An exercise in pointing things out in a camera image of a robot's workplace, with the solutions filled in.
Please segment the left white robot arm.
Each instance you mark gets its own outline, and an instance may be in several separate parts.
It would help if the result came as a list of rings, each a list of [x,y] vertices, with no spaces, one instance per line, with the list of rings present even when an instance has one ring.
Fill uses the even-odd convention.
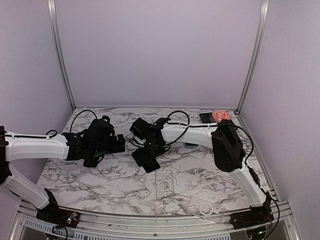
[[[107,117],[95,119],[79,132],[53,135],[23,135],[0,128],[0,186],[33,204],[53,223],[63,219],[63,211],[53,195],[10,165],[16,160],[57,159],[83,160],[87,168],[95,168],[106,154],[125,151],[123,134],[116,134]]]

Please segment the pink smartphone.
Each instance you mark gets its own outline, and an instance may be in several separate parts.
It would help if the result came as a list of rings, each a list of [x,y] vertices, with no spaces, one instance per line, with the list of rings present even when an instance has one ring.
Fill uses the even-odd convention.
[[[197,148],[197,147],[199,146],[198,144],[187,143],[187,142],[184,142],[183,145],[184,145],[186,148]]]

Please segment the clear magsafe phone case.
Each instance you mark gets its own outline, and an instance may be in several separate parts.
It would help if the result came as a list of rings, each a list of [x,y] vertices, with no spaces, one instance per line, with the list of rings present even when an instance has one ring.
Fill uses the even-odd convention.
[[[225,215],[225,208],[220,204],[196,196],[189,198],[185,211],[194,217],[213,223],[221,223]]]

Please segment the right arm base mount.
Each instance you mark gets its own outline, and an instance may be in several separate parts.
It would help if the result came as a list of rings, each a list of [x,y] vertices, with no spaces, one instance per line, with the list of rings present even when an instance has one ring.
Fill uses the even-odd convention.
[[[229,222],[235,230],[269,223],[274,220],[271,209],[271,196],[267,192],[265,197],[266,199],[262,206],[251,206],[247,211],[233,213],[230,215]]]

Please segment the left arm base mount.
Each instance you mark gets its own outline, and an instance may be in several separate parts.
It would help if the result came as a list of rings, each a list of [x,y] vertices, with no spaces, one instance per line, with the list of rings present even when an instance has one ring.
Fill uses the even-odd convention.
[[[76,228],[79,223],[80,213],[61,209],[53,193],[47,188],[44,190],[48,195],[49,203],[43,209],[37,209],[36,218],[62,227]]]

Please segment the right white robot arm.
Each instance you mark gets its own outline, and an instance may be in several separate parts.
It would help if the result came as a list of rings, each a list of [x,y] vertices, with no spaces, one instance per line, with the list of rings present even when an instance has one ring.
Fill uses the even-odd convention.
[[[192,125],[170,122],[164,117],[155,123],[138,118],[129,130],[144,143],[131,155],[146,173],[152,173],[160,168],[156,158],[164,154],[169,145],[181,142],[210,148],[215,166],[234,178],[253,208],[248,212],[247,219],[252,224],[258,224],[268,213],[265,207],[267,196],[261,190],[258,176],[246,164],[247,154],[237,133],[238,129],[238,126],[227,119],[212,125]]]

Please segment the black smartphone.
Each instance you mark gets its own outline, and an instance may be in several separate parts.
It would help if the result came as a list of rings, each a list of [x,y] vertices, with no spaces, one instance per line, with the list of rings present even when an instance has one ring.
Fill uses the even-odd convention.
[[[142,167],[146,173],[152,173],[158,170],[161,166],[153,156],[145,155],[142,157]]]
[[[96,157],[90,157],[83,162],[83,166],[86,168],[96,168],[98,164],[104,159],[105,155],[102,154]]]

